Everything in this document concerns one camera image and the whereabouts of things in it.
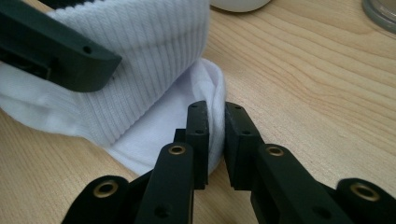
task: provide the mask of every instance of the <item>table surface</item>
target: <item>table surface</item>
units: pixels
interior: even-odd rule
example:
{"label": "table surface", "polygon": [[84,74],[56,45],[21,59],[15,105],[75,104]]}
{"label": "table surface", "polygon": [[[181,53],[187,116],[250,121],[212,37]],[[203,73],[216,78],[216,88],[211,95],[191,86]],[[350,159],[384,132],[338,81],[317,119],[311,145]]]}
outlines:
{"label": "table surface", "polygon": [[[250,13],[211,9],[204,57],[224,72],[267,143],[318,181],[358,177],[396,196],[396,35],[360,0],[273,0]],[[59,223],[92,180],[136,175],[82,138],[42,133],[0,112],[0,223]],[[195,192],[194,223],[257,223],[224,162]]]}

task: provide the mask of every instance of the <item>wooden table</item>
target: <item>wooden table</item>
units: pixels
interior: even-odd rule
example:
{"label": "wooden table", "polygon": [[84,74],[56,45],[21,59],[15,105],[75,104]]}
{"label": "wooden table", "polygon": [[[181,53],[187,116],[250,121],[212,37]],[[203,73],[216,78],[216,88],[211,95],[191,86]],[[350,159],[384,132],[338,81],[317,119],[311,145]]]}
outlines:
{"label": "wooden table", "polygon": [[[204,57],[228,101],[264,141],[287,147],[318,181],[372,181],[396,196],[396,35],[360,0],[273,0],[250,13],[212,8]],[[136,175],[87,140],[29,129],[0,112],[0,223],[59,223],[101,175]],[[224,163],[195,192],[194,223],[257,223]]]}

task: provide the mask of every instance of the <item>black plastic part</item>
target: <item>black plastic part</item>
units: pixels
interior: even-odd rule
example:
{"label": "black plastic part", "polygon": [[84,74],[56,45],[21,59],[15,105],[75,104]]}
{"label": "black plastic part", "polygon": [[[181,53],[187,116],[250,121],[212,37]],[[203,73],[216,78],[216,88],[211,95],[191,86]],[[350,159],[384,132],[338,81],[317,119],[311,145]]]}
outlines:
{"label": "black plastic part", "polygon": [[166,145],[152,171],[135,224],[192,223],[193,151]]}
{"label": "black plastic part", "polygon": [[257,195],[271,195],[274,201],[272,205],[268,202],[259,202],[259,206],[253,203],[256,214],[265,214],[265,209],[275,206],[278,221],[274,223],[352,223],[327,191],[286,148],[261,145],[256,166],[259,173],[257,177],[262,182],[259,181],[259,186],[253,190],[252,203],[258,201],[254,198]]}
{"label": "black plastic part", "polygon": [[260,176],[258,174],[255,176],[250,194],[250,202],[258,222],[260,224],[280,223],[280,214],[274,199],[265,187]]}
{"label": "black plastic part", "polygon": [[121,56],[22,1],[0,1],[0,61],[71,91],[99,91]]}
{"label": "black plastic part", "polygon": [[[107,197],[106,192],[115,192]],[[120,211],[129,190],[129,183],[122,177],[106,175],[93,180],[75,199],[63,224],[119,223]]]}
{"label": "black plastic part", "polygon": [[51,8],[75,7],[85,2],[93,2],[94,0],[38,0]]}
{"label": "black plastic part", "polygon": [[251,190],[256,170],[254,156],[263,141],[246,110],[229,102],[225,108],[224,144],[231,186],[237,190]]}
{"label": "black plastic part", "polygon": [[343,179],[335,193],[336,201],[355,223],[396,223],[396,200],[371,182]]}
{"label": "black plastic part", "polygon": [[174,142],[186,142],[186,130],[185,129],[176,129]]}
{"label": "black plastic part", "polygon": [[189,106],[186,143],[194,149],[194,188],[205,189],[209,161],[209,125],[205,101]]}
{"label": "black plastic part", "polygon": [[123,206],[120,210],[120,218],[117,223],[134,223],[149,179],[151,178],[151,173],[152,171],[149,171],[129,184],[129,191],[124,198]]}

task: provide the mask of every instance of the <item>white fabric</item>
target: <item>white fabric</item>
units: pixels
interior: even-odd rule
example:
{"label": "white fabric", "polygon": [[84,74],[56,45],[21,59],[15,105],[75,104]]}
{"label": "white fabric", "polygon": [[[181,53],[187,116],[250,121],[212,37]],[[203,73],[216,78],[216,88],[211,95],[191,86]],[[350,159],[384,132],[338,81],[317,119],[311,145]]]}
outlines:
{"label": "white fabric", "polygon": [[0,107],[29,127],[85,137],[143,174],[175,128],[185,128],[187,106],[206,100],[213,169],[225,88],[220,70],[199,59],[208,12],[207,0],[106,0],[55,10],[53,19],[117,52],[120,66],[102,90],[78,93],[0,64]]}

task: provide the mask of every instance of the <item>white cup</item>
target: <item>white cup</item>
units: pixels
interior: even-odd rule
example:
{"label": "white cup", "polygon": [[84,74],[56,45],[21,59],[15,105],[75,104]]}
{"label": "white cup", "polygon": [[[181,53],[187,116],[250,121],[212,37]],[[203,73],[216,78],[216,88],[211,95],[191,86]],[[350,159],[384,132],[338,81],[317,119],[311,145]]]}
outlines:
{"label": "white cup", "polygon": [[210,5],[231,12],[247,12],[264,6],[270,0],[210,0]]}

